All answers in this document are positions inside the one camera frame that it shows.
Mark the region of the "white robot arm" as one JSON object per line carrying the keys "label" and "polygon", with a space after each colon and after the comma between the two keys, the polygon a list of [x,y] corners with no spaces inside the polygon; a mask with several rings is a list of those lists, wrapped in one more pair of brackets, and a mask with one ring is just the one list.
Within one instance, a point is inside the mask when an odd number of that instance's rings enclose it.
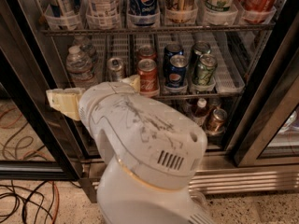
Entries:
{"label": "white robot arm", "polygon": [[46,94],[82,122],[107,166],[97,188],[106,224],[214,224],[189,193],[207,147],[194,121],[124,82]]}

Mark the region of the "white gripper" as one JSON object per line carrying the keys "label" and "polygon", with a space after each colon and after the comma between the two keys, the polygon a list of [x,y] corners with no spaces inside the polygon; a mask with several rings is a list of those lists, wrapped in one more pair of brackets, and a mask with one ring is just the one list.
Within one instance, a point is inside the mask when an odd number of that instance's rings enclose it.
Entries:
{"label": "white gripper", "polygon": [[131,75],[122,82],[104,82],[87,91],[84,88],[46,90],[46,95],[51,108],[72,120],[81,119],[89,134],[146,133],[147,98],[135,92],[140,92],[140,75]]}

